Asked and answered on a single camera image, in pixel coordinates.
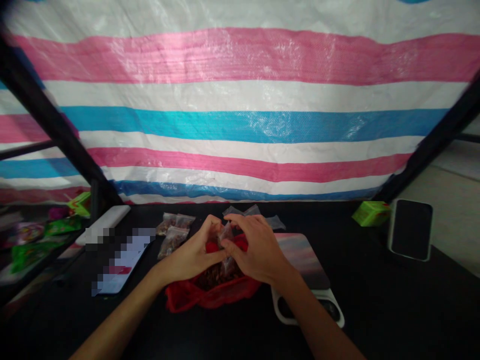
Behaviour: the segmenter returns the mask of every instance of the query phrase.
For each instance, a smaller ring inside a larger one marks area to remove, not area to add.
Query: white stripe
[[[177,204],[177,203],[196,203],[196,204],[201,204],[201,203],[206,203],[206,202],[221,202],[221,203],[251,203],[252,200],[229,200],[229,199],[224,199],[223,197],[220,196],[199,196],[199,197],[188,197],[188,196],[178,196],[178,197],[170,197],[170,196],[161,196],[161,195],[154,195],[154,194],[135,194],[135,195],[130,195],[126,196],[124,194],[120,194],[120,197],[123,201],[131,201],[134,204],[151,204],[151,203],[165,203],[165,204]],[[256,203],[276,203],[276,202],[318,202],[318,201],[347,201],[347,200],[279,200],[279,201],[264,201],[264,200],[255,200]]]
[[[170,169],[165,167],[102,167],[107,179],[148,181],[149,183],[176,183],[254,191],[270,195],[330,194],[376,188],[385,183],[389,174],[355,177],[330,182],[282,181],[272,182],[256,177],[234,175],[226,172]]]
[[[395,154],[411,154],[424,138],[423,136],[399,136],[354,142],[256,143],[177,139],[143,132],[119,131],[80,131],[79,136],[87,149],[145,148],[278,164],[336,163]]]
[[[29,112],[8,89],[0,90],[0,115],[28,114]]]
[[[13,34],[65,43],[224,27],[311,30],[385,44],[444,33],[480,35],[478,4],[470,0],[16,1],[5,20]]]
[[[28,141],[28,142],[1,143],[0,151],[20,148],[20,147],[28,146],[32,144],[36,144],[36,142]],[[64,153],[58,147],[51,147],[45,150],[35,151],[25,155],[11,157],[11,158],[5,159],[4,161],[60,159],[64,157],[65,157]]]
[[[72,81],[44,83],[56,104],[61,107],[128,107],[180,112],[352,113],[447,109],[455,104],[467,86],[463,82],[436,81],[407,81],[371,86],[297,81],[217,81],[180,84]]]
[[[56,190],[73,187],[90,187],[89,183],[82,175],[73,175],[66,177],[47,177],[47,178],[1,178],[0,188],[16,190]]]
[[[339,191],[353,191],[376,188],[382,185],[389,174],[335,180],[324,183],[283,181],[272,182],[255,177],[234,175],[224,172],[191,169],[171,169],[162,167],[102,167],[107,179],[116,181],[148,181],[151,183],[177,183],[208,187],[229,188],[244,191],[266,193],[270,195],[285,194],[329,194]],[[15,178],[1,179],[0,188],[17,190],[43,189],[54,190],[76,186],[88,187],[89,184],[81,175],[51,178]]]

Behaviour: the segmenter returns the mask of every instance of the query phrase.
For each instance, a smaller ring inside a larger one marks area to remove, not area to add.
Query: striped tarp
[[[480,69],[467,0],[18,1],[7,27],[127,202],[369,198]],[[0,90],[1,149],[46,140]],[[0,202],[88,184],[58,149]]]

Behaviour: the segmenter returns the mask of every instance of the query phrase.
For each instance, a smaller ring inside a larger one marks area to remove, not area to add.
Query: black metal frame
[[[97,181],[99,193],[106,198],[110,206],[123,204],[124,202],[109,183],[102,169],[76,138],[68,123],[3,37],[0,38],[0,80],[52,139],[51,143],[4,151],[2,158],[7,159],[57,146],[89,184],[92,184],[93,180]]]
[[[72,128],[1,36],[0,80],[50,137],[50,140],[47,141],[0,151],[0,161],[58,147],[91,186],[90,224],[94,223],[111,206],[122,205],[124,202],[113,185],[109,183],[100,167],[77,139]],[[21,280],[11,285],[2,286],[0,307],[10,301],[57,259],[63,251],[73,244],[80,233],[81,231],[75,232],[69,236],[62,246],[54,249],[39,261]]]
[[[392,176],[373,200],[390,203],[455,139],[479,142],[480,136],[462,131],[480,113],[480,76],[463,93],[440,123],[420,143],[408,160],[405,170]]]
[[[466,141],[469,143],[477,143],[480,144],[480,135],[468,134],[468,133],[461,133],[456,136],[456,140]]]

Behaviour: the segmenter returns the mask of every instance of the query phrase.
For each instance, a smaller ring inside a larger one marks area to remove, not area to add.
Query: small green box
[[[70,209],[75,211],[75,214],[80,215],[84,218],[90,217],[90,198],[91,198],[90,191],[82,192],[73,200],[67,203]]]
[[[361,227],[377,227],[382,225],[389,217],[390,206],[383,201],[364,201],[352,215],[352,218]]]

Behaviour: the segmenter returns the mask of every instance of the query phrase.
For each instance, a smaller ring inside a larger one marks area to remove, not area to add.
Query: transparent bag
[[[169,227],[175,226],[177,222],[177,215],[169,212],[163,213],[163,221],[156,227],[155,233],[160,236],[164,236]]]
[[[160,252],[158,253],[157,259],[162,260],[171,255],[187,239],[188,235],[188,229],[170,226],[166,232],[165,239],[161,243]]]
[[[268,225],[270,225],[272,230],[277,230],[277,229],[286,230],[287,229],[287,227],[280,220],[278,215],[275,215],[275,216],[272,216],[272,217],[266,217],[265,220],[268,223]]]
[[[218,247],[223,249],[221,241],[223,239],[230,240],[231,242],[234,241],[234,233],[232,231],[232,224],[229,222],[223,227],[223,229],[218,234]],[[220,268],[220,275],[226,277],[230,275],[230,273],[235,269],[235,260],[233,257],[229,256],[222,260],[221,268]]]
[[[230,206],[227,210],[222,212],[223,216],[227,216],[228,214],[238,214],[243,215],[243,211],[238,210],[237,208]]]
[[[260,213],[260,209],[257,204],[253,205],[252,207],[248,208],[246,211],[243,212],[243,216],[252,216],[252,215],[262,215],[262,213]]]
[[[177,214],[175,226],[179,229],[190,229],[190,226],[194,223],[196,217]]]

